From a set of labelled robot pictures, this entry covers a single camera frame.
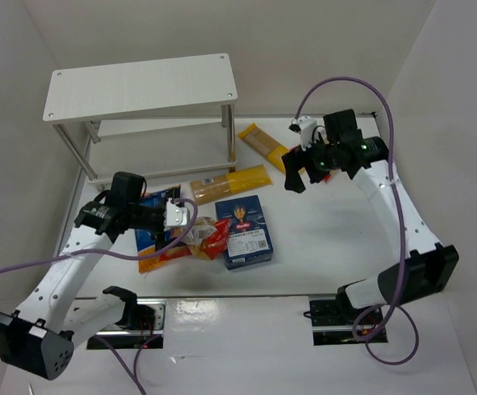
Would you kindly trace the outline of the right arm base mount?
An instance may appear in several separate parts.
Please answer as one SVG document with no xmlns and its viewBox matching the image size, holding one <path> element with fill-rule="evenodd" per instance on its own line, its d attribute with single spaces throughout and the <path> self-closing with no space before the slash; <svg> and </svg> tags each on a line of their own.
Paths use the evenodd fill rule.
<svg viewBox="0 0 477 395">
<path fill-rule="evenodd" d="M 353 319 L 345 317 L 333 296 L 310 297 L 308 310 L 303 313 L 312 325 L 314 346 L 336 346 L 358 344 L 352 333 Z M 375 309 L 363 318 L 357 327 L 357 334 L 369 334 L 383 318 L 382 310 Z M 387 343 L 387 332 L 383 329 L 372 343 Z"/>
</svg>

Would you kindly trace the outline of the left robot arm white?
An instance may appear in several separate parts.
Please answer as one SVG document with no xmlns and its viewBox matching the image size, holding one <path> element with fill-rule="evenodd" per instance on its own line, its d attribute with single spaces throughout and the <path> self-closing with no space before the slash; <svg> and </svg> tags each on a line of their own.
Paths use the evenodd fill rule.
<svg viewBox="0 0 477 395">
<path fill-rule="evenodd" d="M 54 380 L 69 365 L 74 350 L 104 327 L 153 328 L 155 311 L 119 286 L 103 289 L 89 310 L 71 309 L 103 253 L 126 230 L 164 233 L 175 208 L 174 195 L 166 193 L 153 207 L 146 205 L 145 183 L 139 175 L 117 172 L 111 187 L 80 209 L 58 262 L 13 312 L 0 313 L 2 362 Z"/>
</svg>

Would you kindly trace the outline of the red fusilli bag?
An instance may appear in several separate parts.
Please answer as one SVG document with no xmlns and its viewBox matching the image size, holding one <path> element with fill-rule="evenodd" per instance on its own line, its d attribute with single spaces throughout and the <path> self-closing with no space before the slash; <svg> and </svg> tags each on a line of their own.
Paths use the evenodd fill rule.
<svg viewBox="0 0 477 395">
<path fill-rule="evenodd" d="M 158 261 L 167 262 L 189 255 L 213 260 L 227 249 L 230 226 L 230 219 L 199 217 L 187 235 L 177 245 L 162 253 Z"/>
</svg>

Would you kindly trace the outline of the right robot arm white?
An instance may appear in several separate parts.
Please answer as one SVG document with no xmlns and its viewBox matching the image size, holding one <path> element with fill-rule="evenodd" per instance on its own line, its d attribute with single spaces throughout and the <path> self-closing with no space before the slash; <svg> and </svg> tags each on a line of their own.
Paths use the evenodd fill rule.
<svg viewBox="0 0 477 395">
<path fill-rule="evenodd" d="M 289 128 L 299 134 L 300 143 L 282 157 L 285 189 L 305 190 L 302 170 L 312 184 L 333 170 L 347 173 L 373 207 L 393 249 L 394 265 L 338 289 L 336 303 L 344 318 L 352 322 L 368 307 L 390 304 L 397 285 L 402 286 L 400 304 L 443 291 L 459 254 L 453 245 L 443 245 L 421 218 L 389 163 L 383 139 L 364 136 L 352 109 L 328 114 L 322 124 L 302 116 Z"/>
</svg>

